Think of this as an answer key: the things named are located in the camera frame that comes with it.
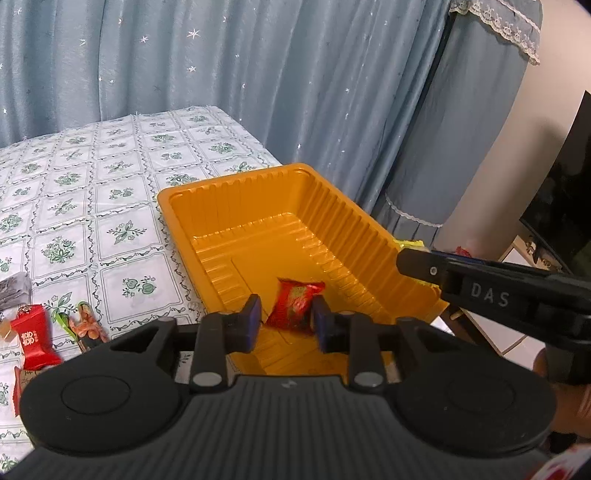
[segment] tablecloth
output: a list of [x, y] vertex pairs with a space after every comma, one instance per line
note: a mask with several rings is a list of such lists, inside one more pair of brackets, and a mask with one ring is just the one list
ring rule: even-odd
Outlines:
[[[0, 280], [31, 276], [32, 303], [76, 316], [88, 301], [111, 338], [204, 314], [156, 200], [170, 186], [280, 163], [216, 107], [128, 115], [0, 150]], [[10, 316], [14, 312], [2, 312]], [[63, 359], [79, 349], [56, 323]], [[18, 339], [0, 343], [0, 471], [31, 444], [14, 416]]]

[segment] red candy wrapper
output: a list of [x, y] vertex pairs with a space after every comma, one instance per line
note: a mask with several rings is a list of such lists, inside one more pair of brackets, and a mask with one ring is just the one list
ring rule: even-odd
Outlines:
[[27, 305], [20, 308], [17, 318], [10, 322], [10, 327], [17, 332], [25, 354], [23, 370], [39, 370], [47, 365], [61, 363], [61, 358], [51, 347], [43, 305]]
[[21, 414], [21, 410], [18, 405], [21, 401], [22, 391], [29, 384], [29, 382], [40, 373], [41, 372], [39, 370], [21, 370], [18, 367], [14, 367], [14, 390], [12, 392], [12, 403], [14, 404], [15, 417], [18, 417]]
[[461, 255], [463, 257], [472, 258], [472, 256], [470, 255], [470, 252], [468, 250], [463, 249], [462, 247], [457, 247], [455, 253], [456, 253], [456, 255]]
[[302, 283], [279, 279], [279, 295], [265, 325], [299, 332], [311, 332], [312, 297], [324, 290], [324, 282]]

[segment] candy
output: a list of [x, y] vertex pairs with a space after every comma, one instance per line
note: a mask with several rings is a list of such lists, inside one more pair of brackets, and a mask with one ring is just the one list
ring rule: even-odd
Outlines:
[[0, 322], [0, 339], [6, 343], [10, 343], [16, 335], [17, 334], [10, 328], [10, 322], [8, 320]]
[[324, 290], [324, 282], [302, 283], [279, 279], [279, 295], [265, 325], [311, 332], [310, 306], [312, 297]]
[[47, 365], [61, 363], [61, 358], [51, 347], [43, 305], [21, 307], [17, 318], [10, 322], [10, 327], [17, 332], [21, 341], [25, 354], [24, 370], [39, 370]]
[[70, 319], [70, 328], [77, 335], [78, 347], [82, 352], [87, 352], [91, 348], [109, 341], [100, 323], [96, 321], [92, 307], [87, 302], [81, 301], [78, 304], [78, 314], [80, 322], [76, 324]]
[[0, 310], [29, 303], [30, 297], [31, 279], [27, 273], [15, 273], [0, 281]]
[[22, 370], [18, 367], [14, 367], [14, 390], [12, 391], [12, 403], [14, 404], [14, 416], [20, 415], [20, 409], [18, 407], [21, 401], [22, 391], [29, 384], [33, 378], [41, 373], [40, 370]]
[[70, 327], [68, 327], [68, 320], [69, 317], [67, 313], [60, 312], [59, 309], [55, 309], [51, 312], [51, 321], [61, 326], [74, 340], [78, 340], [76, 334], [70, 330]]

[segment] blue curtain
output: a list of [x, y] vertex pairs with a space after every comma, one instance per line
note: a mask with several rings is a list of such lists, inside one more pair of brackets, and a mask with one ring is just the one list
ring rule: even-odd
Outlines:
[[372, 211], [396, 238], [427, 245], [501, 131], [528, 61], [539, 63], [539, 1], [452, 0], [450, 11], [457, 17]]
[[369, 211], [450, 0], [2, 0], [0, 147], [217, 105]]

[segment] human hand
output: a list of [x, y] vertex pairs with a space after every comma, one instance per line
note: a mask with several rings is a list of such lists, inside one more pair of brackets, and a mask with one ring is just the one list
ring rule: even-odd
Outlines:
[[[534, 372], [548, 377], [546, 350], [542, 349], [534, 360]], [[591, 384], [566, 385], [551, 383], [556, 395], [556, 413], [552, 430], [559, 433], [576, 433], [585, 438], [591, 437]]]

